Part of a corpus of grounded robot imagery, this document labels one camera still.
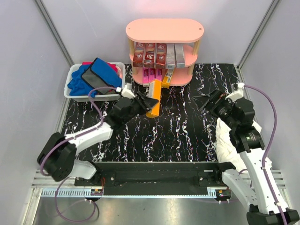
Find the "orange R&O toothpaste box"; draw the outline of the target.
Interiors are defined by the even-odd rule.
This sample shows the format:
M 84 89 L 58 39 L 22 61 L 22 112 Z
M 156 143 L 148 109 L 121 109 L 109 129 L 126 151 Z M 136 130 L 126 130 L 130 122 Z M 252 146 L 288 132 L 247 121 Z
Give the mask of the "orange R&O toothpaste box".
M 154 79 L 149 85 L 148 97 L 157 100 L 158 102 L 154 107 L 146 113 L 148 118 L 155 118 L 159 116 L 160 113 L 160 100 L 161 100 L 161 89 L 162 82 L 158 79 Z

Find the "orange barcode toothpaste box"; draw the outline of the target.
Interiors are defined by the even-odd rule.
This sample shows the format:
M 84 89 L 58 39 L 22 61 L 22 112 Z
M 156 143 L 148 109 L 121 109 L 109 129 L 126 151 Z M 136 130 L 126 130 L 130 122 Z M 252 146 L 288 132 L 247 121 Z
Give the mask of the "orange barcode toothpaste box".
M 166 73 L 165 73 L 165 76 L 162 80 L 162 88 L 169 88 L 170 87 L 170 83 L 171 83 L 171 79 L 172 79 L 172 76 L 173 76 L 173 73 L 174 73 L 175 69 L 168 69 L 166 70 Z

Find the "pink BeYou box front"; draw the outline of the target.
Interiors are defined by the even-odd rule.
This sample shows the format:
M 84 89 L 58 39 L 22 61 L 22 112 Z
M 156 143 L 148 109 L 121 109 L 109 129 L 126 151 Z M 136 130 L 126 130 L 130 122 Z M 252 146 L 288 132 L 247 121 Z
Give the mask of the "pink BeYou box front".
M 160 69 L 160 68 L 158 68 L 158 69 L 156 69 L 155 70 L 155 79 L 157 79 L 157 80 L 159 80 L 159 81 L 162 81 L 162 79 L 163 79 L 163 69 Z

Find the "pink beyou box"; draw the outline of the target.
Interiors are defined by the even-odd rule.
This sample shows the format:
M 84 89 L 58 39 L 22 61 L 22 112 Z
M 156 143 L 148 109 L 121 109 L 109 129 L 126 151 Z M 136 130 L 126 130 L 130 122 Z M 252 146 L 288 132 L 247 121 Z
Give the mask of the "pink beyou box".
M 159 80 L 159 81 L 162 81 L 162 79 L 163 79 L 163 69 L 160 69 L 160 68 L 158 68 L 158 69 L 156 69 L 155 70 L 155 79 L 157 79 L 157 80 Z
M 149 86 L 149 69 L 145 67 L 142 69 L 142 85 L 143 87 Z
M 153 82 L 155 80 L 155 69 L 149 68 L 149 83 Z

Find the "pink BeYou box back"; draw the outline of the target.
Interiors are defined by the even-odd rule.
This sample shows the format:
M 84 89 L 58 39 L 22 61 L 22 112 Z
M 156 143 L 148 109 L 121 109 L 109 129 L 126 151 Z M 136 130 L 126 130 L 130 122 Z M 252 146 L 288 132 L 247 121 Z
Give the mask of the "pink BeYou box back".
M 142 69 L 142 85 L 143 87 L 149 86 L 149 69 L 145 67 Z

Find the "grey Protefix toothpaste box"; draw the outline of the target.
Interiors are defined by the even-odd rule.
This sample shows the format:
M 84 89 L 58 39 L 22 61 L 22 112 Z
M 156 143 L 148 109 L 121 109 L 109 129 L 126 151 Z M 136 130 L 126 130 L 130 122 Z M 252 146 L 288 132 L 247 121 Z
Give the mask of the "grey Protefix toothpaste box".
M 166 69 L 175 68 L 175 46 L 174 43 L 166 45 Z

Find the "silver grey toothpaste box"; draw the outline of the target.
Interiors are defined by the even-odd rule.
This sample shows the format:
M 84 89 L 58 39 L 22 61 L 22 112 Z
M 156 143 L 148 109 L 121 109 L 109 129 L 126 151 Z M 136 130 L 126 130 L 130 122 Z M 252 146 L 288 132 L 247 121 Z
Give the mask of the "silver grey toothpaste box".
M 176 68 L 184 68 L 185 67 L 185 58 L 184 58 L 184 48 L 183 44 L 176 43 L 175 46 L 175 61 Z

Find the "red 3D toothpaste box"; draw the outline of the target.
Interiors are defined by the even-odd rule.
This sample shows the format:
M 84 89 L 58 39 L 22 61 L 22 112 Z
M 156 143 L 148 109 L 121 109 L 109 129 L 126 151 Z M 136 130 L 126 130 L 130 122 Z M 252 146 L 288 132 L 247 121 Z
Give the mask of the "red 3D toothpaste box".
M 164 69 L 166 67 L 166 44 L 157 43 L 155 53 L 156 53 L 155 68 Z
M 144 68 L 155 67 L 155 58 L 156 58 L 155 50 L 156 50 L 156 43 L 146 43 L 144 58 L 143 58 Z
M 146 43 L 136 42 L 135 52 L 132 60 L 134 67 L 139 67 L 139 68 L 143 67 L 145 49 L 146 49 Z

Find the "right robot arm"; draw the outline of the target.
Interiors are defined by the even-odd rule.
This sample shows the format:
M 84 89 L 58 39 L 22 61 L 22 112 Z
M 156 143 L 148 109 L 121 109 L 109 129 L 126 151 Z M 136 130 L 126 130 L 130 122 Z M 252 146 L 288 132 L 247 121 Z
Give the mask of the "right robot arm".
M 200 110 L 221 119 L 229 128 L 229 137 L 244 162 L 253 184 L 251 188 L 241 178 L 235 166 L 221 163 L 213 173 L 214 183 L 227 185 L 248 210 L 250 225 L 293 225 L 300 220 L 299 213 L 290 209 L 283 199 L 270 167 L 266 164 L 265 145 L 253 126 L 253 103 L 241 91 L 227 95 L 219 90 L 205 96 L 193 97 Z

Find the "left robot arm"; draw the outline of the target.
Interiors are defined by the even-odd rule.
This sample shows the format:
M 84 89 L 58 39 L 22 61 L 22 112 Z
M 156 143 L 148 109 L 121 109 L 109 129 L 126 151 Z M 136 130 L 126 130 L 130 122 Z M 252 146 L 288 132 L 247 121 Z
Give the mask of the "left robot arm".
M 135 116 L 145 115 L 158 103 L 159 100 L 140 92 L 122 94 L 98 124 L 73 134 L 52 134 L 37 158 L 40 172 L 56 182 L 74 177 L 85 179 L 92 186 L 97 185 L 101 181 L 99 169 L 92 162 L 77 160 L 76 155 L 96 143 L 109 140 L 115 130 Z

